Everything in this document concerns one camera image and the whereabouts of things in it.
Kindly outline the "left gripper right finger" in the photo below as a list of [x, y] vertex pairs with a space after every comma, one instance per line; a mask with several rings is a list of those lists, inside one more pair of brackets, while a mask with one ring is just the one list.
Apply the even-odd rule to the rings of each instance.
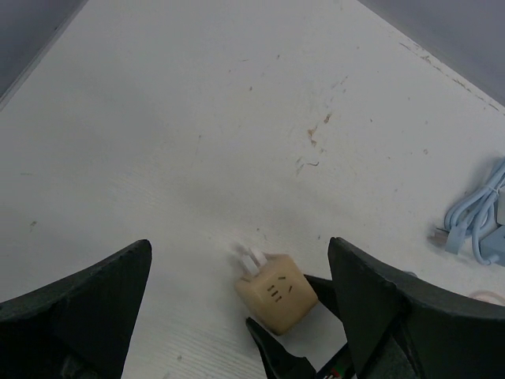
[[332, 238], [328, 260], [359, 378], [502, 378], [504, 308], [444, 290]]

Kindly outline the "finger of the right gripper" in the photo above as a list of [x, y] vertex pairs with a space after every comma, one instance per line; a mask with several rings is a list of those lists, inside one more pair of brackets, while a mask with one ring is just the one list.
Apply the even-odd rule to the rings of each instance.
[[305, 275], [312, 289], [315, 291], [320, 303], [335, 316], [339, 315], [339, 305], [333, 282], [315, 276]]
[[316, 377], [316, 371], [307, 358], [290, 354], [280, 342], [251, 317], [245, 320], [245, 324], [260, 352], [267, 378], [303, 379]]

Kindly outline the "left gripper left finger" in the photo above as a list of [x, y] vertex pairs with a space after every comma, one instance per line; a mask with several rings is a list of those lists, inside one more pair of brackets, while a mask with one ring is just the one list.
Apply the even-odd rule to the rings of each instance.
[[152, 264], [139, 240], [1, 304], [3, 378], [120, 378]]

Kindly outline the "beige cube socket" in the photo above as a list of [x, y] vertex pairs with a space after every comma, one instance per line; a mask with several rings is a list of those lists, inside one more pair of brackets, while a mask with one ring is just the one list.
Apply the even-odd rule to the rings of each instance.
[[254, 317], [277, 336], [298, 324], [319, 299], [291, 256], [257, 249], [239, 253], [244, 273], [235, 284]]

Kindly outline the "light blue power strip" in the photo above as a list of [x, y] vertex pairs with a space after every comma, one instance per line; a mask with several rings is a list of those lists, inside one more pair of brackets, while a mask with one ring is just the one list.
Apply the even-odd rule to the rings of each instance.
[[468, 242], [480, 265], [504, 265], [503, 159], [479, 188], [450, 207], [443, 226], [435, 228], [428, 240], [454, 255]]

